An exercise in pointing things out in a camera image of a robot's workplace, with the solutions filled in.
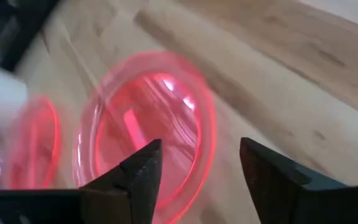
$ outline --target red plastic cup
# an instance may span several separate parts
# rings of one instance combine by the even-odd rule
[[[0,189],[51,187],[60,157],[56,111],[46,98],[30,101],[0,142]]]
[[[169,52],[137,54],[105,76],[85,107],[73,152],[76,186],[162,139],[154,223],[174,222],[206,179],[215,147],[214,122],[208,87],[194,66]]]

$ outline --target light wood surface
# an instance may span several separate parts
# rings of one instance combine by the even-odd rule
[[[357,44],[358,25],[297,2],[67,0],[17,73],[31,95],[47,95],[58,108],[63,154],[55,186],[73,187],[81,110],[107,70],[148,50],[187,57],[211,87],[217,147],[201,193],[179,222],[259,223],[241,171],[240,137],[358,184]]]

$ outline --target black plastic part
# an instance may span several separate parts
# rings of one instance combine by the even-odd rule
[[[0,190],[0,223],[152,223],[162,168],[154,140],[73,190]]]
[[[358,223],[358,187],[241,139],[242,170],[262,224]]]

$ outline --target wooden floor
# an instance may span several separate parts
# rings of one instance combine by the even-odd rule
[[[180,223],[259,223],[239,161],[246,136],[346,184],[358,184],[358,24],[290,0],[66,0],[18,69],[56,104],[72,187],[81,110],[98,80],[136,52],[190,59],[213,95],[217,149]]]

